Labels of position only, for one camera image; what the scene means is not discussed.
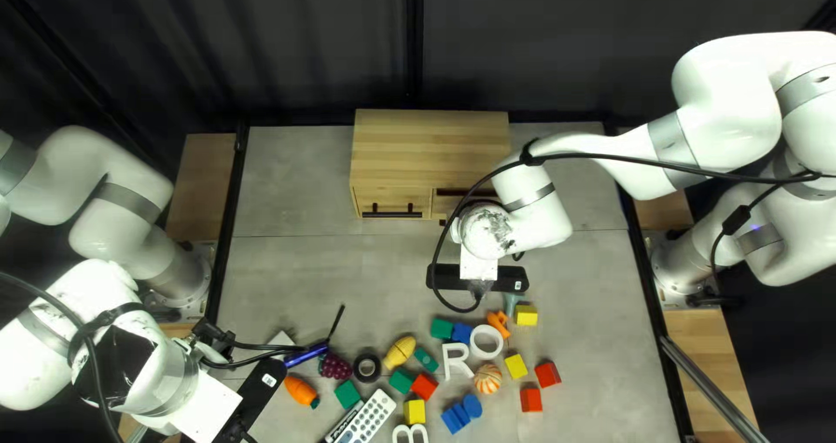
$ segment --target black cable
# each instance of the black cable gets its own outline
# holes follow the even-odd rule
[[[245,440],[247,443],[258,443],[258,441],[257,441],[255,438],[253,438],[253,436],[252,436],[252,435],[250,435],[250,434],[246,433],[245,431],[242,431],[242,432],[241,432],[241,437],[242,437],[242,438],[244,438],[244,440]]]
[[[59,301],[53,295],[47,293],[47,291],[42,291],[38,289],[36,286],[21,280],[20,278],[14,277],[0,271],[0,279],[5,280],[7,283],[15,285],[16,287],[23,288],[28,292],[34,294],[38,298],[47,301],[53,308],[56,308],[62,314],[64,314],[69,321],[73,323],[76,329],[80,329],[84,323],[81,319],[73,312],[70,308],[68,308],[63,302]],[[116,426],[113,423],[113,420],[110,419],[110,411],[107,408],[107,400],[105,399],[105,393],[103,390],[102,384],[102,377],[101,377],[101,368],[99,367],[99,359],[96,356],[96,346],[93,342],[93,339],[88,336],[84,336],[84,345],[87,346],[87,352],[89,356],[89,363],[93,366],[93,381],[95,382],[95,393],[96,398],[99,400],[99,414],[101,415],[102,419],[104,420],[104,427],[107,429],[108,436],[112,441],[123,443],[122,438],[119,436],[119,431],[116,429]]]
[[[455,209],[450,215],[448,222],[444,224],[444,229],[442,230],[442,235],[438,239],[438,243],[435,245],[435,252],[432,255],[432,261],[430,262],[430,288],[432,288],[433,294],[438,300],[448,309],[454,312],[460,312],[465,314],[470,311],[475,311],[479,307],[479,304],[482,302],[482,296],[474,294],[474,303],[468,308],[459,308],[457,306],[453,306],[450,302],[444,299],[444,296],[439,292],[438,287],[435,285],[435,266],[438,264],[438,256],[442,252],[442,245],[444,244],[444,239],[447,236],[447,233],[450,231],[450,226],[453,224],[455,218],[462,213],[462,209],[465,207],[467,200],[473,196],[473,193],[479,189],[486,181],[494,178],[496,175],[505,172],[506,170],[513,169],[515,167],[519,167],[521,165],[541,165],[543,162],[547,160],[557,160],[557,159],[605,159],[605,160],[615,160],[620,162],[631,162],[631,163],[639,163],[642,165],[651,165],[654,167],[660,167],[662,169],[672,169],[678,170],[680,172],[687,172],[687,173],[695,173],[697,175],[703,175],[705,177],[713,177],[715,179],[725,179],[725,180],[733,180],[737,182],[749,182],[749,183],[778,183],[778,184],[785,184],[785,183],[798,183],[798,182],[810,182],[816,179],[820,179],[822,174],[820,172],[814,172],[812,170],[808,170],[807,172],[810,175],[802,176],[802,177],[791,177],[789,179],[764,179],[762,177],[753,177],[750,175],[739,175],[736,173],[726,173],[726,172],[715,172],[713,170],[705,170],[705,169],[697,169],[695,167],[689,167],[687,165],[680,165],[678,163],[670,163],[670,162],[662,162],[657,160],[648,160],[648,159],[639,159],[639,158],[632,158],[627,156],[617,156],[613,154],[601,154],[601,153],[587,153],[587,152],[563,152],[559,154],[550,154],[546,156],[538,156],[538,157],[527,157],[525,161],[523,160],[515,160],[514,162],[509,162],[492,172],[488,173],[484,177],[482,177],[478,182],[474,183],[473,186],[467,190],[464,197],[459,200],[459,203],[455,206]]]
[[[305,347],[298,347],[296,345],[268,345],[264,343],[242,343],[242,342],[233,342],[233,345],[236,348],[241,348],[243,350],[283,350],[286,352],[304,352],[307,350]]]
[[[737,209],[735,209],[734,212],[729,214],[729,217],[726,218],[725,221],[723,221],[723,226],[722,229],[720,229],[720,234],[717,234],[717,237],[714,240],[714,244],[711,245],[711,254],[709,256],[709,262],[711,263],[711,278],[714,280],[714,284],[717,286],[718,292],[720,289],[720,278],[717,277],[716,255],[717,246],[720,245],[720,241],[723,239],[723,236],[732,235],[735,232],[737,232],[737,230],[740,229],[743,226],[743,224],[746,223],[746,221],[749,219],[749,215],[752,211],[752,208],[757,206],[759,202],[764,201],[770,194],[780,189],[783,185],[786,185],[786,183],[774,184],[773,186],[769,187],[769,189],[759,194],[755,198],[755,200],[752,200],[752,202],[738,206]]]
[[[296,351],[298,351],[297,348],[301,348],[302,349],[301,351],[307,350],[307,348],[305,348],[305,347],[289,347],[289,348],[293,348],[293,350],[273,350],[273,351],[270,351],[270,352],[262,353],[260,355],[256,355],[254,357],[250,357],[250,358],[243,359],[241,361],[236,361],[236,362],[233,362],[233,363],[215,363],[213,361],[207,360],[206,358],[203,358],[201,360],[201,363],[205,364],[209,368],[235,369],[235,368],[242,367],[246,364],[256,363],[257,361],[261,361],[261,360],[266,359],[266,358],[275,357],[275,356],[278,356],[278,355],[286,355],[289,352],[296,352]]]

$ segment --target black cable tie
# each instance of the black cable tie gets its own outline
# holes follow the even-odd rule
[[[534,144],[534,142],[536,142],[538,139],[539,138],[533,138],[531,141],[526,142],[525,146],[522,146],[522,149],[520,149],[520,162],[528,165],[528,167],[540,166],[543,165],[543,162],[546,162],[544,160],[535,162],[534,156],[531,155],[531,153],[528,151],[528,148],[530,148],[531,145]]]
[[[112,324],[118,317],[122,314],[126,314],[128,312],[133,311],[144,311],[145,307],[142,306],[139,302],[126,302],[125,304],[113,308],[108,309],[107,311],[101,311],[98,316],[92,321],[87,322],[83,326],[81,326],[77,331],[75,331],[75,335],[69,341],[69,347],[67,352],[67,364],[72,368],[73,366],[73,358],[75,358],[75,354],[78,352],[78,349],[81,348],[81,342],[84,341],[84,337],[91,336],[95,334],[97,330],[102,327],[109,326]]]

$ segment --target silver band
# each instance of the silver band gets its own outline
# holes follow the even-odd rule
[[[115,183],[102,183],[95,195],[100,200],[110,201],[136,214],[148,224],[154,224],[162,210],[141,194]]]
[[[47,324],[41,321],[38,316],[32,312],[32,309],[26,308],[17,316],[20,325],[32,333],[44,345],[50,347],[54,352],[66,357],[69,352],[69,342],[66,338],[58,335],[55,330],[52,330]]]
[[[163,297],[169,308],[182,308],[203,295],[208,286],[203,263],[198,256],[175,248],[172,263],[159,275],[143,280],[148,287]]]
[[[772,160],[772,171],[777,179],[789,179],[793,176],[787,165],[786,153]],[[836,190],[815,189],[805,183],[786,183],[781,188],[802,200],[825,201],[836,197]]]
[[[775,226],[769,223],[738,237],[737,246],[743,251],[743,255],[747,256],[761,247],[766,247],[780,240],[783,240],[783,237],[775,229]]]
[[[836,63],[799,75],[779,88],[775,96],[779,99],[781,114],[786,117],[813,98],[832,91],[836,91]]]
[[[6,196],[26,177],[37,159],[37,152],[17,139],[12,140],[0,159],[0,195]]]
[[[502,207],[505,208],[505,210],[508,213],[511,213],[512,211],[519,210],[520,208],[525,208],[526,206],[528,206],[531,203],[534,203],[535,201],[542,200],[546,195],[553,191],[554,183],[549,183],[548,185],[537,190],[536,192],[531,193],[527,196],[523,196],[519,200],[512,201],[508,204],[504,204]]]
[[[177,386],[177,389],[175,389],[174,394],[172,394],[172,396],[161,406],[156,409],[149,410],[148,412],[144,412],[141,415],[146,417],[162,417],[167,416],[175,410],[181,408],[183,403],[186,402],[186,400],[189,399],[195,392],[198,380],[197,370],[197,361],[185,357],[183,363],[183,377],[180,381],[180,385]]]
[[[694,152],[691,152],[691,145],[684,137],[684,131],[679,123],[679,118],[676,117],[676,112],[668,113],[647,123],[647,132],[651,137],[651,142],[653,142],[653,149],[656,150],[658,160],[687,165],[694,169],[700,168],[700,164],[694,157]],[[708,180],[705,175],[674,169],[663,170],[675,189],[684,189]]]

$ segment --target orange block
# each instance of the orange block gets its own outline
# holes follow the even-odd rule
[[[548,388],[549,386],[562,382],[558,373],[558,367],[550,361],[535,368],[534,373],[537,373],[537,380],[540,381],[541,388]]]
[[[540,400],[540,389],[520,389],[520,403],[523,412],[543,412],[543,402]]]

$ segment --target yellow block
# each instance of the yellow block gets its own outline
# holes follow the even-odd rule
[[[425,424],[426,413],[424,411],[424,401],[418,399],[404,402],[404,419],[406,419],[406,425],[408,426]]]
[[[505,359],[505,366],[508,367],[508,373],[511,374],[511,379],[519,379],[528,374],[528,368],[523,362],[523,356],[517,353]]]
[[[537,325],[537,308],[528,304],[517,304],[514,309],[514,318],[517,325],[535,326]]]

